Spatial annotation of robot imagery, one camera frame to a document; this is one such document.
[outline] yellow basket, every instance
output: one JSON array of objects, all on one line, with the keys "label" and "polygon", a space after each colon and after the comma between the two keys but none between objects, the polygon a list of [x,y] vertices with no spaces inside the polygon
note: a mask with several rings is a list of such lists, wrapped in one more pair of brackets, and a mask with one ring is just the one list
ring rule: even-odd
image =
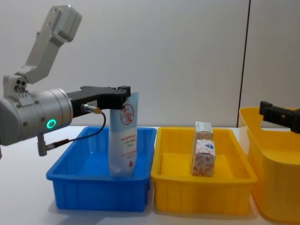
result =
[{"label": "yellow basket", "polygon": [[194,128],[158,130],[151,177],[158,210],[244,214],[257,178],[234,133],[214,129],[216,147],[212,177],[191,175]]},{"label": "yellow basket", "polygon": [[259,108],[240,109],[240,139],[258,177],[252,196],[266,217],[300,223],[300,135],[261,129]]}]

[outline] cable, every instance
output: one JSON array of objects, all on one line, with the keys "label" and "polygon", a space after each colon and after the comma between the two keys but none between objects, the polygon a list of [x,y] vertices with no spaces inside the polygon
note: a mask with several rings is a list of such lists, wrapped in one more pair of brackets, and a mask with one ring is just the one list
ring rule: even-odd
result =
[{"label": "cable", "polygon": [[101,127],[97,132],[95,132],[95,133],[93,133],[93,134],[91,134],[91,135],[86,135],[86,136],[83,136],[83,137],[74,138],[74,139],[72,139],[72,140],[70,140],[70,141],[71,141],[71,142],[72,142],[72,141],[78,141],[78,140],[82,140],[82,139],[84,139],[84,138],[92,137],[92,136],[94,136],[94,135],[99,134],[99,133],[104,129],[105,124],[106,124],[106,116],[105,116],[104,112],[101,112],[101,114],[103,115],[103,125],[102,125],[102,127]]},{"label": "cable", "polygon": [[74,139],[71,139],[71,140],[69,140],[69,139],[64,139],[64,140],[61,140],[61,141],[59,141],[59,142],[53,142],[52,144],[47,145],[47,146],[46,146],[46,149],[47,149],[47,150],[52,150],[52,149],[55,149],[55,148],[57,148],[57,147],[59,147],[59,146],[62,146],[62,145],[64,145],[64,144],[67,144],[67,143],[69,143],[69,142],[79,141],[79,140],[82,140],[82,139],[85,139],[85,138],[89,138],[89,137],[92,137],[92,136],[94,136],[94,135],[99,134],[99,133],[104,129],[104,127],[105,127],[105,125],[106,125],[106,116],[105,116],[104,112],[101,112],[101,114],[103,115],[103,124],[102,124],[102,127],[101,127],[97,132],[95,132],[95,133],[93,133],[93,134],[90,134],[90,135],[83,136],[83,137],[77,137],[77,138],[74,138]]}]

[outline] white box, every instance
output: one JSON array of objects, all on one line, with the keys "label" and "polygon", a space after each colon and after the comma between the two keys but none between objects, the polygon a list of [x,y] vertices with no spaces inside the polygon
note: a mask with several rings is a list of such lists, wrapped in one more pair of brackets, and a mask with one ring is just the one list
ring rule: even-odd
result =
[{"label": "white box", "polygon": [[216,159],[215,143],[212,140],[197,140],[192,175],[210,177],[214,172]]},{"label": "white box", "polygon": [[212,140],[213,138],[211,123],[196,122],[195,132],[196,132],[196,138],[195,138],[196,140],[197,139]]}]

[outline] robotic arm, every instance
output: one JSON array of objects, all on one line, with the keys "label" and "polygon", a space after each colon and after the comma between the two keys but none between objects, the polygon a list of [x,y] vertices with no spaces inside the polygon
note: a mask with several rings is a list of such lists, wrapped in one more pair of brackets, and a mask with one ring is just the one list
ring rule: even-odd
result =
[{"label": "robotic arm", "polygon": [[59,48],[71,42],[81,15],[70,5],[53,6],[23,67],[3,77],[4,97],[0,98],[0,144],[7,146],[37,136],[40,156],[47,154],[44,134],[68,126],[74,117],[100,113],[100,109],[122,109],[130,87],[81,87],[65,93],[61,89],[29,92],[48,76]]},{"label": "robotic arm", "polygon": [[300,134],[300,109],[285,109],[274,106],[272,103],[261,101],[259,114],[263,116],[263,121],[290,128],[292,132]]}]

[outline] plastic bag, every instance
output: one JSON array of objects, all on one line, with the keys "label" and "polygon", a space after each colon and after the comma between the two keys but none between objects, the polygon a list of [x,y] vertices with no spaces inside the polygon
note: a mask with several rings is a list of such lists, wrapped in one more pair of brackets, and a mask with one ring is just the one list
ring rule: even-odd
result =
[{"label": "plastic bag", "polygon": [[138,93],[122,110],[110,110],[109,171],[112,176],[133,176],[136,162]]}]

